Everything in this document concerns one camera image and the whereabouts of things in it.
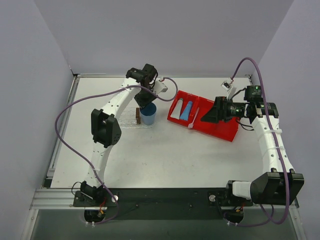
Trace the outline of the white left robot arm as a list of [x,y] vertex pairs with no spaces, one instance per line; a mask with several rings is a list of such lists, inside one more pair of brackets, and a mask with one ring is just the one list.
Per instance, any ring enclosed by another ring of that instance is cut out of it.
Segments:
[[102,203],[107,197],[103,187],[104,173],[112,147],[118,143],[122,131],[118,123],[124,109],[135,100],[139,108],[150,109],[156,97],[152,94],[158,71],[153,65],[145,64],[143,69],[131,68],[125,75],[122,87],[125,90],[115,94],[101,109],[91,112],[91,134],[93,136],[93,153],[80,191],[84,199],[92,206]]

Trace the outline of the white toothpaste tube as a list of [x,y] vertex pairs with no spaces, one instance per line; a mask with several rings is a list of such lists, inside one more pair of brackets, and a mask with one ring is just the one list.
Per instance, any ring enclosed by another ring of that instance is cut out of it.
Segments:
[[176,105],[170,115],[171,118],[173,119],[177,119],[179,120],[180,119],[180,115],[181,115],[181,110],[182,110],[182,106],[183,106],[183,99],[180,98],[177,102],[176,102]]

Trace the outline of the blue plastic cup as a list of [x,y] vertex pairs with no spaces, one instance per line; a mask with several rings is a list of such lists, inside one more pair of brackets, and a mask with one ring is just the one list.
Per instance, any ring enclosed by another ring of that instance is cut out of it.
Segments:
[[153,102],[149,103],[144,108],[141,108],[139,111],[145,125],[150,126],[155,122],[157,107]]

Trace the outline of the blue toothpaste tube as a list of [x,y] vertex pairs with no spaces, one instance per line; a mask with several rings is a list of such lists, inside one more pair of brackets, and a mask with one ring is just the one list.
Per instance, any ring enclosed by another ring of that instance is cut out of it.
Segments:
[[181,114],[180,117],[179,117],[180,120],[188,121],[189,115],[190,115],[190,112],[191,112],[191,109],[192,109],[192,106],[193,106],[193,102],[192,102],[192,101],[189,101],[189,102],[186,104],[186,106],[185,106],[182,114]]

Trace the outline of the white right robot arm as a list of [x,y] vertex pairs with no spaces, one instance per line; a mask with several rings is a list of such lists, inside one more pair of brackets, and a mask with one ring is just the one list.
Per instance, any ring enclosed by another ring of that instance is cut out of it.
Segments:
[[262,175],[253,181],[229,180],[225,198],[230,204],[243,199],[261,205],[291,205],[305,180],[289,161],[276,104],[264,102],[259,85],[249,85],[243,91],[243,102],[217,96],[213,107],[200,119],[218,124],[247,118],[257,136],[263,163]]

